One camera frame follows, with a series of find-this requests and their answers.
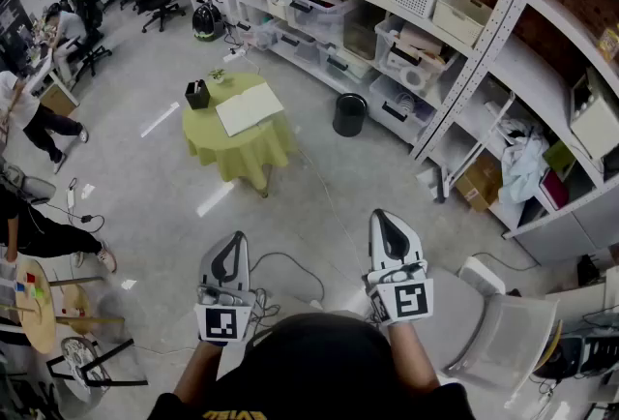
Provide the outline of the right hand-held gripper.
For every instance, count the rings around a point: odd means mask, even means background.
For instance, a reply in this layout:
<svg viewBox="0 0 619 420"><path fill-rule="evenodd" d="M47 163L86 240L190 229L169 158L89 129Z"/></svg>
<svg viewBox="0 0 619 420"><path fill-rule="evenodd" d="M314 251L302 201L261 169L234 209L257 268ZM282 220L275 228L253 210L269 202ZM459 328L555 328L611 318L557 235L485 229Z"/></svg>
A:
<svg viewBox="0 0 619 420"><path fill-rule="evenodd" d="M372 268L378 271L365 275L365 284L375 322L389 326L432 316L433 279L427 277L417 232L395 214L375 209L369 243Z"/></svg>

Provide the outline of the black frame patterned chair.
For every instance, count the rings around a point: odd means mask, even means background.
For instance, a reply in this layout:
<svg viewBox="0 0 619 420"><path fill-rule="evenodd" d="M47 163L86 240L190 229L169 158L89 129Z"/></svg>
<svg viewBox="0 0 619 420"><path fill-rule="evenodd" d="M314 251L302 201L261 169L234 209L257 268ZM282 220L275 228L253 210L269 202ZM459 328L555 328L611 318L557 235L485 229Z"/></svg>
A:
<svg viewBox="0 0 619 420"><path fill-rule="evenodd" d="M46 362L50 376L60 380L58 394L63 413L70 417L84 414L99 405L111 388L143 387L142 379L114 379L105 364L134 346L128 339L113 349L99 354L98 343L83 337L68 337L60 344L61 355Z"/></svg>

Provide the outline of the person's left forearm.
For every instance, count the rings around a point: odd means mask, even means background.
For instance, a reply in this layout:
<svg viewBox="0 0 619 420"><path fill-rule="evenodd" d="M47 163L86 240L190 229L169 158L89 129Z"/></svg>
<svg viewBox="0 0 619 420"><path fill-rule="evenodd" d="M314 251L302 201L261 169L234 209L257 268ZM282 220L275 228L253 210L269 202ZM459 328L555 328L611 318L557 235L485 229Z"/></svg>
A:
<svg viewBox="0 0 619 420"><path fill-rule="evenodd" d="M200 342L183 371L173 394L186 405L199 407L207 387L217 380L223 347Z"/></svg>

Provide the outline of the cream storage basket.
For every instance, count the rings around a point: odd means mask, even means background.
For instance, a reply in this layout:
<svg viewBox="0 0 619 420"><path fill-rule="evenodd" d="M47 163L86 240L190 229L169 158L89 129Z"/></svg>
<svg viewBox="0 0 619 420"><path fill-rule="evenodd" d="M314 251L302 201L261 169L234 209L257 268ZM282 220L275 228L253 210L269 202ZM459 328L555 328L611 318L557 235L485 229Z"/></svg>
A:
<svg viewBox="0 0 619 420"><path fill-rule="evenodd" d="M473 46L492 14L479 0L436 0L433 23L468 46Z"/></svg>

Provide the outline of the green box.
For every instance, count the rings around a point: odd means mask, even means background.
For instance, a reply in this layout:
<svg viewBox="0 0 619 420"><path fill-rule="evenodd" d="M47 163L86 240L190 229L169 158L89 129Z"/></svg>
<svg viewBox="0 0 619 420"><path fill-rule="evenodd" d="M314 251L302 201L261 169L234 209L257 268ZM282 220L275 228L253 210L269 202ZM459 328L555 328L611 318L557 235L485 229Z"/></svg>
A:
<svg viewBox="0 0 619 420"><path fill-rule="evenodd" d="M575 164L575 156L561 140L557 140L543 153L547 165L558 175L565 176Z"/></svg>

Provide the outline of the translucent white chair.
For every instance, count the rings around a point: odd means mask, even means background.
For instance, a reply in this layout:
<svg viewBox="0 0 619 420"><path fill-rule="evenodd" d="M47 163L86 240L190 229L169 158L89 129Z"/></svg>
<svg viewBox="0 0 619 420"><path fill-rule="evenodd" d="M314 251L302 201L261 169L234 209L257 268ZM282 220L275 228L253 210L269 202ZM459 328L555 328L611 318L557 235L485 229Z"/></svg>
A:
<svg viewBox="0 0 619 420"><path fill-rule="evenodd" d="M493 295L472 340L447 374L511 397L542 357L557 306L556 301Z"/></svg>

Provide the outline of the black waste bin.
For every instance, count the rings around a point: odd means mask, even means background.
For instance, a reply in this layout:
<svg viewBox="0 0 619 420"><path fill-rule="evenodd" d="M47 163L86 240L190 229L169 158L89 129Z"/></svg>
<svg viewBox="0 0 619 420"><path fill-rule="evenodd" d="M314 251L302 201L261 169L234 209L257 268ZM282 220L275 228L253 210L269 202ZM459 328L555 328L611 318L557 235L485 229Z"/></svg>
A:
<svg viewBox="0 0 619 420"><path fill-rule="evenodd" d="M335 114L332 127L344 137L358 135L368 116L368 103L356 93L345 93L336 99Z"/></svg>

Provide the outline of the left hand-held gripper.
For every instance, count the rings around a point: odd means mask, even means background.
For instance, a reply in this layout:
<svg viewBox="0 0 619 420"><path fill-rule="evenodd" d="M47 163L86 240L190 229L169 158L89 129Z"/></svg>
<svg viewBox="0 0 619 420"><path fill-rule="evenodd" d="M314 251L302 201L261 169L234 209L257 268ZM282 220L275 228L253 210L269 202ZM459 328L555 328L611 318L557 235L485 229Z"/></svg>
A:
<svg viewBox="0 0 619 420"><path fill-rule="evenodd" d="M197 303L193 307L200 340L211 343L241 342L246 336L256 302L254 292L242 291L250 289L246 235L235 231L212 246L200 262L200 274L203 285L197 289Z"/></svg>

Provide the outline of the white cloth bundle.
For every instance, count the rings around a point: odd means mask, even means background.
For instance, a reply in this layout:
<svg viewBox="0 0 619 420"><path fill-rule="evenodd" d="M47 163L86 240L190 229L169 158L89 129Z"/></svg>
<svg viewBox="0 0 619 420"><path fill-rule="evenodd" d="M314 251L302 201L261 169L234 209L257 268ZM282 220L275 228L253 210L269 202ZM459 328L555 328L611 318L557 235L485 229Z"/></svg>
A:
<svg viewBox="0 0 619 420"><path fill-rule="evenodd" d="M533 197L548 165L544 153L549 148L541 125L517 118L500 121L499 133L507 139L501 157L502 204L518 204Z"/></svg>

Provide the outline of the round wooden table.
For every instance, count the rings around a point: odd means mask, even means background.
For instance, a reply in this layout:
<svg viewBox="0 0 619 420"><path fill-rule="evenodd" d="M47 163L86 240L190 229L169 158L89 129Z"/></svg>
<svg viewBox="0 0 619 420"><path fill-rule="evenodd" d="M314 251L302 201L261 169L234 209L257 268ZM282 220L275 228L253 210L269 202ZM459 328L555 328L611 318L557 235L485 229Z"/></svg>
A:
<svg viewBox="0 0 619 420"><path fill-rule="evenodd" d="M17 266L15 301L21 327L30 344L41 354L49 354L56 344L56 314L51 287L41 264L25 258ZM41 288L45 296L30 296L30 287Z"/></svg>

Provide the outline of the row of clear storage bins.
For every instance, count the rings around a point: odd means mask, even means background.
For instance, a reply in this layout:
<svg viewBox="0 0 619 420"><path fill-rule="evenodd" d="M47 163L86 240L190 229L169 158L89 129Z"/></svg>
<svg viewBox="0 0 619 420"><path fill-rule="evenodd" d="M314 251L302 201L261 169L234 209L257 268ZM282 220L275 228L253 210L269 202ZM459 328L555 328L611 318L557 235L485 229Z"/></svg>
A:
<svg viewBox="0 0 619 420"><path fill-rule="evenodd" d="M470 50L392 0L236 0L246 39L415 146Z"/></svg>

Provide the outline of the black pen holder box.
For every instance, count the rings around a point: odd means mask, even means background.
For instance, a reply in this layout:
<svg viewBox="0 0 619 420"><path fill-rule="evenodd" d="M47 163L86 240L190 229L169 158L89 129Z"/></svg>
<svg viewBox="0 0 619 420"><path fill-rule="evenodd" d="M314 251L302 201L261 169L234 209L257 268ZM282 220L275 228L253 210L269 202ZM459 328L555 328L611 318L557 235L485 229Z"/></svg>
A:
<svg viewBox="0 0 619 420"><path fill-rule="evenodd" d="M203 79L188 83L185 97L193 110L205 109L209 106L211 94Z"/></svg>

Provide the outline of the blue cover notebook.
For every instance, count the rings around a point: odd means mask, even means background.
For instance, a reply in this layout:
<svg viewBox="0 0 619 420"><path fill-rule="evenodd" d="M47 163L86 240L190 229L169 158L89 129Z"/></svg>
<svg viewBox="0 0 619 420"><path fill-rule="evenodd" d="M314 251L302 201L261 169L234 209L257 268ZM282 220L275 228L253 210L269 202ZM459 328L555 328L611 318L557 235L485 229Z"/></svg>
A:
<svg viewBox="0 0 619 420"><path fill-rule="evenodd" d="M283 105L266 82L254 85L216 106L228 136L235 136L282 111Z"/></svg>

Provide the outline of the person's black t-shirt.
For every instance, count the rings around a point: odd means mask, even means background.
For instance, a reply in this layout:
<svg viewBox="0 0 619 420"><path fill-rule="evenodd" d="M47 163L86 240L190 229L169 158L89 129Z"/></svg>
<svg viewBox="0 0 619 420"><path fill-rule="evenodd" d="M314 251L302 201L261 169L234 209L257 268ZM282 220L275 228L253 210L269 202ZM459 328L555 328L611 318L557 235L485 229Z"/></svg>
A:
<svg viewBox="0 0 619 420"><path fill-rule="evenodd" d="M459 383L425 395L405 389L389 326L336 313L287 317L248 342L199 407L163 393L147 420L476 420Z"/></svg>

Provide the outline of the pink box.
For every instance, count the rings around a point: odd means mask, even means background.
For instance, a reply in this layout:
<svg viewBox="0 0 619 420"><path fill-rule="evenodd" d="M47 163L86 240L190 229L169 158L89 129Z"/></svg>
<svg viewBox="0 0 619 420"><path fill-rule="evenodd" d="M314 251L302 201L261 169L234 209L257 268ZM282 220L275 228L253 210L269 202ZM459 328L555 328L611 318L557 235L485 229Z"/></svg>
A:
<svg viewBox="0 0 619 420"><path fill-rule="evenodd" d="M540 182L540 190L555 211L562 209L569 202L569 191L567 187L563 184L557 173L551 168L545 172Z"/></svg>

